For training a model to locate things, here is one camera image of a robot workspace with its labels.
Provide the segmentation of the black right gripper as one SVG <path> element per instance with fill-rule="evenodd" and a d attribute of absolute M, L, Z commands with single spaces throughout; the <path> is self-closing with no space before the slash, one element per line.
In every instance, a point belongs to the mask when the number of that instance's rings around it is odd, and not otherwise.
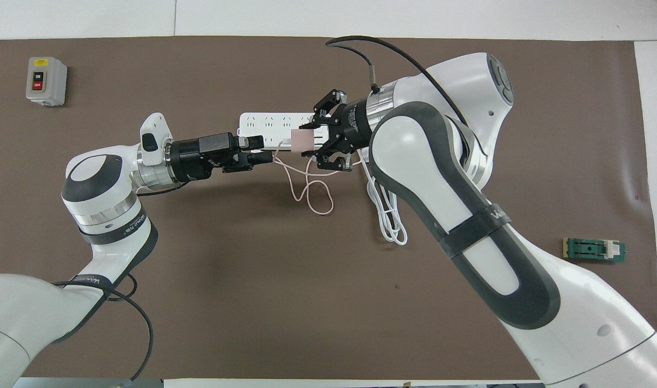
<path fill-rule="evenodd" d="M 318 150 L 302 152 L 301 156 L 314 157 L 319 169 L 352 171 L 353 152 L 367 147 L 372 137 L 372 128 L 366 113 L 367 102 L 368 99 L 363 98 L 347 103 L 347 94 L 344 91 L 333 89 L 328 92 L 314 106 L 314 114 L 308 123 L 300 125 L 299 129 L 331 126 L 337 130 L 338 137 L 327 140 Z M 333 117 L 328 117 L 334 108 L 336 110 Z"/>

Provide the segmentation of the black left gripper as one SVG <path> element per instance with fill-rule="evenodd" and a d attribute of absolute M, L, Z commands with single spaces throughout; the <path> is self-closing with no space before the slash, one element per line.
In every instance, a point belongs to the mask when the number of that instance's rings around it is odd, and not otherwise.
<path fill-rule="evenodd" d="M 224 174 L 252 170 L 255 165 L 273 162 L 273 153 L 241 151 L 264 148 L 264 136 L 234 136 L 220 133 L 171 142 L 168 155 L 170 169 L 180 183 L 210 178 L 214 168 L 222 167 Z"/>

